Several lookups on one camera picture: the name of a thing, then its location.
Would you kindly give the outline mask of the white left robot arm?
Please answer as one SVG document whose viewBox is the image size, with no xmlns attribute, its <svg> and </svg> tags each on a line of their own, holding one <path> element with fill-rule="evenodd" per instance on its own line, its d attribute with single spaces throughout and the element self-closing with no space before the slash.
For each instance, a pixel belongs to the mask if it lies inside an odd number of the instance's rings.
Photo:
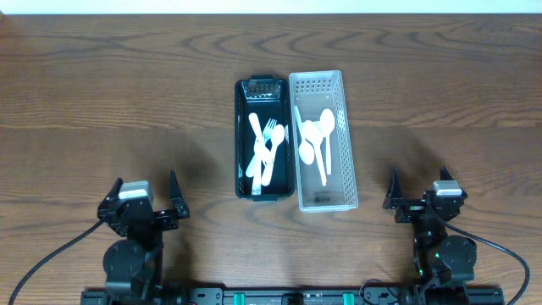
<svg viewBox="0 0 542 305">
<path fill-rule="evenodd" d="M 118 178 L 97 208 L 97 217 L 122 239 L 105 252 L 105 293 L 111 304 L 175 304 L 182 298 L 162 284 L 163 233 L 190 217 L 174 171 L 169 173 L 172 207 L 155 211 L 146 180 Z"/>
</svg>

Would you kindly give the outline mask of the mint green plastic utensil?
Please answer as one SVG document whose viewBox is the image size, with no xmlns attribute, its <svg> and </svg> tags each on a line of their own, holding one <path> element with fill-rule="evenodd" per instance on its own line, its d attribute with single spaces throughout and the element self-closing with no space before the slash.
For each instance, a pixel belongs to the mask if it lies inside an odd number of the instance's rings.
<svg viewBox="0 0 542 305">
<path fill-rule="evenodd" d="M 263 129 L 263 139 L 264 143 L 267 143 L 267 141 L 271 138 L 272 132 L 274 127 L 277 125 L 276 119 L 269 119 L 268 123 L 265 125 L 265 128 Z M 253 170 L 256 167 L 256 161 L 257 156 L 254 155 L 252 157 L 251 162 L 249 163 L 247 169 L 246 169 L 246 177 L 252 178 L 254 176 Z"/>
</svg>

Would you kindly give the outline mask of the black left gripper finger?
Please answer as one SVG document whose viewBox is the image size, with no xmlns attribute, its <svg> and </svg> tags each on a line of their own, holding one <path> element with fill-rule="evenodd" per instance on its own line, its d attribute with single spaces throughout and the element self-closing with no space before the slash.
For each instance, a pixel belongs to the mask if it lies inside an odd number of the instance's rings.
<svg viewBox="0 0 542 305">
<path fill-rule="evenodd" d="M 123 180 L 121 178 L 117 178 L 116 181 L 113 183 L 113 186 L 107 196 L 104 198 L 105 202 L 116 202 L 119 200 L 119 192 L 123 185 Z"/>
<path fill-rule="evenodd" d="M 182 191 L 177 181 L 176 173 L 171 170 L 169 174 L 170 184 L 169 184 L 169 199 L 171 202 L 183 202 L 184 198 Z"/>
</svg>

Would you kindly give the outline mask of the white plastic fork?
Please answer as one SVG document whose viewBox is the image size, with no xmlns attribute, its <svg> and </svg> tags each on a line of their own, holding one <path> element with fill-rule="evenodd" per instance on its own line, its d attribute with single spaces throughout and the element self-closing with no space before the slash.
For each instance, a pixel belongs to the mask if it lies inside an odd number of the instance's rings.
<svg viewBox="0 0 542 305">
<path fill-rule="evenodd" d="M 259 118 L 256 113 L 250 113 L 248 115 L 248 119 L 256 137 L 254 144 L 254 153 L 263 162 L 263 164 L 267 166 L 271 162 L 272 157 L 271 152 L 265 145 Z"/>
<path fill-rule="evenodd" d="M 260 195 L 261 194 L 261 187 L 262 187 L 262 161 L 265 157 L 265 153 L 263 152 L 263 139 L 256 140 L 255 146 L 254 146 L 254 157 L 255 161 L 252 166 L 252 173 L 253 173 L 253 181 L 252 181 L 252 195 Z"/>
</svg>

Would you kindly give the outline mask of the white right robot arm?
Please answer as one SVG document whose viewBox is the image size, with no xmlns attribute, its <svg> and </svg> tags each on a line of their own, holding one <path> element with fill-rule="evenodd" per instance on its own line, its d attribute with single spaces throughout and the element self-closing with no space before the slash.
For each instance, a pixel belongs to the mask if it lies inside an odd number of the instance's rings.
<svg viewBox="0 0 542 305">
<path fill-rule="evenodd" d="M 395 211 L 395 222 L 413 228 L 413 260 L 420 279 L 400 289 L 401 304 L 468 304 L 466 283 L 474 278 L 477 246 L 472 239 L 449 235 L 448 221 L 460 214 L 467 193 L 446 168 L 420 199 L 403 197 L 393 169 L 383 208 Z"/>
</svg>

